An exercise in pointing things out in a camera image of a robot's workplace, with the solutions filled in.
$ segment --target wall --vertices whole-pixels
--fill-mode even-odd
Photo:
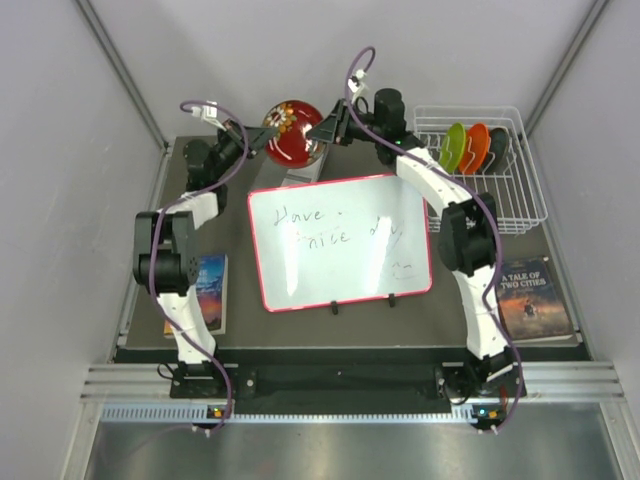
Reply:
[[[605,11],[534,134],[592,346],[640,422],[640,3]]]
[[[247,123],[287,98],[328,113],[368,44],[374,91],[399,88],[409,107],[515,105],[526,117],[590,3],[93,0],[167,136],[211,131],[176,116],[192,98]]]
[[[70,0],[0,6],[0,477],[56,478],[159,149]]]

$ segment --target book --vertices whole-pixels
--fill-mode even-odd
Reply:
[[[514,341],[562,340],[574,333],[546,262],[535,257],[502,265],[496,293],[501,320]]]
[[[227,268],[224,254],[200,257],[200,271],[196,280],[196,296],[202,317],[212,335],[225,333],[227,325]],[[164,322],[164,336],[173,337],[169,322]]]

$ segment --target whiteboard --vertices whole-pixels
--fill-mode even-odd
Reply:
[[[256,190],[248,206],[271,312],[431,287],[427,205],[395,175]]]

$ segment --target red bowl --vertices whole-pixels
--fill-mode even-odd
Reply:
[[[304,168],[322,158],[326,145],[308,140],[305,133],[322,121],[322,114],[313,105],[301,100],[287,100],[273,107],[262,122],[277,127],[278,134],[269,140],[267,154],[287,168]]]

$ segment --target wire rack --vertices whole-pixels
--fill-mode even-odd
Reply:
[[[462,123],[469,128],[484,123],[489,129],[506,127],[509,148],[506,158],[494,165],[492,154],[473,175],[454,174],[478,193],[489,192],[496,200],[498,227],[501,233],[521,234],[547,218],[547,207],[540,189],[529,144],[524,136],[522,119],[514,107],[435,107],[414,109],[414,131],[439,160],[443,138],[451,125]],[[440,230],[440,219],[429,214],[429,227]]]

